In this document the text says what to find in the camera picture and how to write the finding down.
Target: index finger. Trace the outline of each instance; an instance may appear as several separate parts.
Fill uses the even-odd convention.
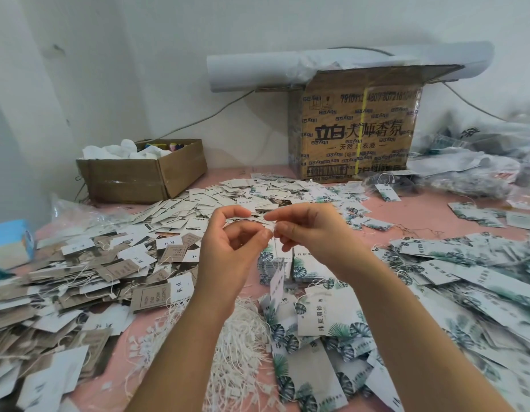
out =
[[[301,204],[280,207],[271,211],[270,213],[265,214],[263,218],[265,218],[267,221],[308,221],[311,218],[312,209],[313,207],[311,203],[303,202]]]
[[[208,229],[223,228],[227,218],[249,217],[250,215],[252,215],[252,211],[240,205],[228,205],[227,207],[217,208],[209,219]]]

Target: gray cord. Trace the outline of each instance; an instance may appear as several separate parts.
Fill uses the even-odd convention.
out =
[[[391,52],[388,52],[386,50],[382,50],[382,49],[376,49],[375,47],[360,47],[360,46],[340,46],[340,47],[330,47],[330,49],[361,49],[361,50],[371,50],[373,52],[379,52],[379,53],[383,53],[384,55],[387,55],[387,56],[395,56],[393,55]],[[456,90],[454,88],[452,88],[450,85],[448,85],[446,82],[442,82],[442,84],[448,88],[450,91],[452,91],[458,98],[461,99],[461,101],[463,101],[464,103],[466,103],[467,105],[469,105],[470,107],[473,107],[475,110],[478,110],[480,112],[483,112],[484,114],[486,115],[489,115],[490,117],[494,117],[494,118],[497,118],[498,120],[501,120],[501,121],[505,121],[507,122],[507,120],[505,120],[504,118],[501,118],[501,117],[498,117],[497,115],[494,115],[494,114],[491,114],[489,113],[488,111],[485,111],[483,110],[482,108],[479,108],[477,107],[476,105],[470,103],[469,101],[467,101],[464,97],[462,97],[460,94],[458,94],[456,92]]]
[[[227,108],[229,105],[234,104],[234,103],[236,103],[237,101],[240,101],[242,98],[245,98],[245,97],[249,96],[252,92],[254,92],[254,90],[251,90],[250,92],[245,93],[243,96],[240,96],[240,97],[238,97],[238,98],[232,100],[230,103],[225,104],[223,107],[220,108],[219,111],[217,111],[216,113],[212,114],[212,115],[209,116],[209,117],[202,118],[202,119],[200,119],[200,120],[198,120],[198,121],[195,121],[194,123],[187,124],[186,126],[176,128],[175,130],[172,130],[172,131],[170,131],[169,133],[164,134],[164,136],[160,136],[160,137],[157,137],[156,139],[149,140],[148,143],[153,142],[153,141],[155,141],[155,140],[163,139],[163,138],[165,138],[166,136],[169,136],[170,134],[175,133],[176,131],[183,130],[184,128],[194,126],[195,124],[201,123],[202,121],[209,120],[210,118],[215,117],[216,115],[218,115],[221,111],[223,111],[223,110],[224,110],[225,108]]]

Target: blue box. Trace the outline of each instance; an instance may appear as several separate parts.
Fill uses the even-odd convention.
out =
[[[14,220],[0,224],[0,268],[11,269],[30,262],[34,257],[34,239],[27,221]]]

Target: person's right hand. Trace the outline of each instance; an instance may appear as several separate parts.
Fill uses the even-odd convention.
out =
[[[265,214],[264,218],[276,221],[274,236],[280,238],[282,251],[301,244],[336,275],[351,267],[359,253],[370,253],[331,204],[288,205]]]

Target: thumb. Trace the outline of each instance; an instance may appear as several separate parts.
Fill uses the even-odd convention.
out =
[[[310,228],[302,227],[290,221],[277,222],[275,229],[277,233],[288,237],[290,240],[293,240],[296,243],[305,242],[305,239],[309,238],[309,235],[311,234]]]
[[[273,232],[268,228],[263,228],[258,233],[255,233],[236,253],[242,258],[252,261],[267,247],[271,238],[273,238]]]

